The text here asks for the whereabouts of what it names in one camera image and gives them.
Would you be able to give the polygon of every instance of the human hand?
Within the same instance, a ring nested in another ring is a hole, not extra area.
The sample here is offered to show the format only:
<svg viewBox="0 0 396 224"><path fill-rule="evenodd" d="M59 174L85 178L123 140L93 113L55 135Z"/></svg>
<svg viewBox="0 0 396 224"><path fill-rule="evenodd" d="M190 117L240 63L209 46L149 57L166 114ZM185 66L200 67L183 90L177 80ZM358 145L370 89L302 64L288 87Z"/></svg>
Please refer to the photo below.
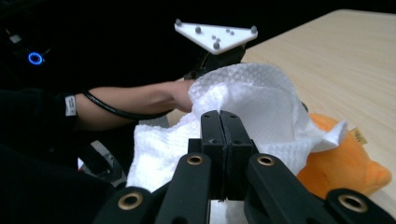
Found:
<svg viewBox="0 0 396 224"><path fill-rule="evenodd" d="M191 112L192 101L189 96L189 89L193 79L176 81L175 87L172 90L172 96L176 102L176 109L183 112Z"/></svg>

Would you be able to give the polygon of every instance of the black cable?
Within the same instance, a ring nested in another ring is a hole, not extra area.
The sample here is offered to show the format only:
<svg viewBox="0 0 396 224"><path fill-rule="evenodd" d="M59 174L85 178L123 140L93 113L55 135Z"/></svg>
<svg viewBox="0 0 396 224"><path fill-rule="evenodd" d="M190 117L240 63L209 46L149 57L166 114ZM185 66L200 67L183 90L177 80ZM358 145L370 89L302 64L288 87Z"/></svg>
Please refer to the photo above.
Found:
<svg viewBox="0 0 396 224"><path fill-rule="evenodd" d="M96 105L99 105L100 107L102 107L103 109L107 110L108 112L110 112L112 114L118 115L118 116L126 118L126 119L156 119L156 118L162 117L172 111L172 110L169 110L169 111L162 112L161 114L154 114L154 115L133 114L133 113L125 112L125 111L119 110L117 108L114 108L111 105L105 104L104 102L102 102L101 100L99 100L98 98L96 98L95 96L93 96L86 90L82 90L81 92L88 99L90 99L92 102L94 102Z"/></svg>

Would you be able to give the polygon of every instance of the black sleeve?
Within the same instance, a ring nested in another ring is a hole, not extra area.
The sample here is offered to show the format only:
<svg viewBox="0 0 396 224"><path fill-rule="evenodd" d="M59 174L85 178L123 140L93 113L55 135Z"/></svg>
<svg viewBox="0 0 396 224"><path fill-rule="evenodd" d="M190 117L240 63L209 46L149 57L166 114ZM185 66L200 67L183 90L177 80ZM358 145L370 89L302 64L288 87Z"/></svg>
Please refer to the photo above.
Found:
<svg viewBox="0 0 396 224"><path fill-rule="evenodd" d="M26 150L50 148L56 139L70 133L76 116L66 116L65 97L39 89L0 90L0 143Z"/></svg>

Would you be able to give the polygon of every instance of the blue led light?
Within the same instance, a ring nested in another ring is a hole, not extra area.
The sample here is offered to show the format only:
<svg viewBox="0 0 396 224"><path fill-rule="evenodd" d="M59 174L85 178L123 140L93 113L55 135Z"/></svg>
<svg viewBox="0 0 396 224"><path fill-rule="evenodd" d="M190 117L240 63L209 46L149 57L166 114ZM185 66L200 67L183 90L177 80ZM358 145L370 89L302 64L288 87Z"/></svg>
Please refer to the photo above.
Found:
<svg viewBox="0 0 396 224"><path fill-rule="evenodd" d="M29 59L29 63L34 64L34 65L39 65L44 62L44 59L41 56L41 54L39 54L37 52L31 52L29 54L29 56L27 56L27 58Z"/></svg>

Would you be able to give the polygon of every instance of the black background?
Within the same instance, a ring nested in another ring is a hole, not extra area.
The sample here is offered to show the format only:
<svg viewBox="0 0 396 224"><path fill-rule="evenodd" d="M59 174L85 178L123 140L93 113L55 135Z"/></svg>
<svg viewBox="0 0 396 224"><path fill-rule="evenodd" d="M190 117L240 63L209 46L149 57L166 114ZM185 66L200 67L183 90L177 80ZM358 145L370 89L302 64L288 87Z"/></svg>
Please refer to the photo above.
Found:
<svg viewBox="0 0 396 224"><path fill-rule="evenodd" d="M247 48L336 9L394 13L391 1L0 0L0 88L79 91L139 86L187 74L200 48L174 29L185 22L258 27ZM9 34L22 38L18 44ZM49 52L39 66L27 53Z"/></svg>

